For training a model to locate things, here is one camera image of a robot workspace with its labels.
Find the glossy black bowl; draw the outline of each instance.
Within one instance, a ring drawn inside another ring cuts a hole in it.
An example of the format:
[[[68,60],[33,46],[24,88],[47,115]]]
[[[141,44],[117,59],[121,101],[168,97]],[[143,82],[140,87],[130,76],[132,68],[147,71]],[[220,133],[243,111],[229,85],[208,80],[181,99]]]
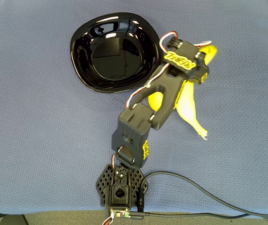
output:
[[[151,25],[131,13],[112,13],[85,23],[74,33],[70,51],[82,82],[101,92],[144,84],[163,55]]]

